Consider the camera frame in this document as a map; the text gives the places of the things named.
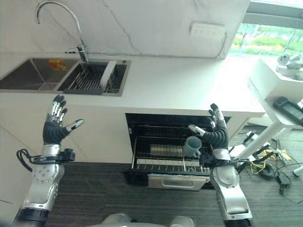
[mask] white cabinet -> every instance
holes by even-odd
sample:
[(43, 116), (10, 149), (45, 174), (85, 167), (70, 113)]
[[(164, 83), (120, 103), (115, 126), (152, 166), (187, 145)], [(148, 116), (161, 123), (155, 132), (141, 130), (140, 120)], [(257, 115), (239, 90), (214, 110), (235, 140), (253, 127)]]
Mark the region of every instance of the white cabinet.
[(12, 222), (30, 183), (31, 173), (17, 160), (16, 151), (26, 148), (16, 137), (0, 127), (0, 220)]
[[(1, 125), (19, 138), (36, 154), (42, 151), (42, 130), (45, 105), (19, 104), (1, 110)], [(68, 105), (65, 125), (79, 118), (85, 123), (62, 141), (62, 148), (71, 148), (80, 162), (130, 163), (132, 158), (128, 127), (124, 113), (98, 106)]]

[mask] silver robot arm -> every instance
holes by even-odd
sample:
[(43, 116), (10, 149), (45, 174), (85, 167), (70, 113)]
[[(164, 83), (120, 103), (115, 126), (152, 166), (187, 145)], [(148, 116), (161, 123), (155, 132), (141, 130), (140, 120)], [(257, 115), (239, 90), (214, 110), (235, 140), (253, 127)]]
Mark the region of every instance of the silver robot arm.
[(66, 101), (63, 96), (56, 96), (46, 115), (43, 128), (44, 146), (40, 156), (29, 156), (24, 149), (17, 152), (18, 159), (24, 154), (35, 164), (33, 168), (24, 164), (32, 172), (32, 183), (27, 196), (15, 218), (15, 223), (23, 227), (45, 226), (48, 213), (52, 210), (58, 193), (58, 185), (64, 175), (64, 162), (74, 160), (71, 149), (61, 151), (61, 141), (74, 129), (84, 123), (79, 119), (66, 127), (62, 127), (63, 117), (67, 109), (63, 109)]
[(223, 221), (227, 227), (250, 227), (252, 215), (245, 195), (239, 186), (239, 174), (228, 152), (228, 135), (222, 112), (215, 104), (210, 114), (216, 124), (214, 132), (207, 132), (195, 125), (189, 125), (191, 131), (213, 147), (213, 157), (218, 161), (211, 172), (213, 184)]

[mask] sink basin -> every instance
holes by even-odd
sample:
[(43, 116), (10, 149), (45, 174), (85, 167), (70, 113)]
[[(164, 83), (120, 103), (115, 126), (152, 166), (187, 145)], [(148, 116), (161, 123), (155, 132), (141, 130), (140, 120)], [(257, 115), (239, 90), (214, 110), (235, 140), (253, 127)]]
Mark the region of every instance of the sink basin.
[(64, 59), (61, 68), (52, 66), (52, 59), (28, 59), (0, 80), (0, 89), (54, 90), (78, 60)]
[(121, 96), (130, 61), (30, 58), (0, 80), (0, 91)]

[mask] chrome faucet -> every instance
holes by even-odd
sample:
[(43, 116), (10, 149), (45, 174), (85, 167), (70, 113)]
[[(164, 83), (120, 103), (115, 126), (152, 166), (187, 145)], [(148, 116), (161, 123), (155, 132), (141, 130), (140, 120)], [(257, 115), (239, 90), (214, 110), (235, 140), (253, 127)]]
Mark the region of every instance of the chrome faucet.
[(84, 42), (84, 39), (83, 39), (83, 36), (82, 36), (82, 29), (80, 27), (80, 24), (79, 24), (79, 20), (78, 18), (76, 17), (76, 15), (74, 14), (73, 11), (71, 11), (67, 6), (63, 5), (62, 3), (60, 2), (57, 2), (57, 1), (43, 1), (43, 2), (40, 2), (36, 8), (36, 23), (37, 24), (40, 24), (40, 19), (39, 19), (39, 12), (40, 12), (40, 9), (42, 8), (42, 6), (46, 5), (46, 4), (57, 4), (59, 6), (62, 6), (64, 9), (66, 9), (72, 16), (72, 18), (74, 19), (75, 23), (76, 23), (76, 26), (77, 26), (77, 30), (78, 30), (78, 33), (79, 33), (79, 36), (80, 36), (80, 39), (81, 39), (81, 42), (82, 42), (82, 45), (79, 45), (79, 46), (75, 46), (75, 47), (72, 47), (70, 49), (73, 49), (73, 48), (77, 48), (78, 51), (79, 51), (79, 54), (80, 54), (80, 57), (82, 59), (83, 62), (88, 62), (89, 61), (89, 58), (86, 54), (86, 45), (85, 45), (85, 42)]

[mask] dark carpet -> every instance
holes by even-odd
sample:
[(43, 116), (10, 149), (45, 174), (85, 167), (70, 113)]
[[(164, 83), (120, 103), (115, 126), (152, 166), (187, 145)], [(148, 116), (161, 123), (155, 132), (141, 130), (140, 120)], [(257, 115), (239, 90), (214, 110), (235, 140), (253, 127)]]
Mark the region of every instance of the dark carpet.
[[(260, 133), (263, 130), (264, 127), (249, 126), (242, 132)], [(241, 144), (245, 137), (245, 134), (237, 135), (230, 145)], [(287, 138), (280, 140), (280, 146), (298, 162), (303, 162), (303, 131), (292, 130)], [(47, 226), (89, 226), (101, 223), (106, 216), (117, 212), (127, 213), (139, 222), (168, 225), (174, 216), (183, 215), (191, 217), (197, 227), (224, 226), (214, 190), (172, 191), (128, 185), (122, 171), (129, 167), (125, 164), (68, 164)], [(287, 167), (284, 171), (292, 176), (295, 168)], [(252, 180), (248, 172), (244, 170), (240, 174), (240, 185), (249, 202), (255, 226), (303, 226), (303, 202), (293, 204), (279, 194), (275, 180), (250, 174)], [(303, 200), (302, 178), (291, 177), (291, 180), (292, 185), (285, 191), (285, 196), (294, 201)]]

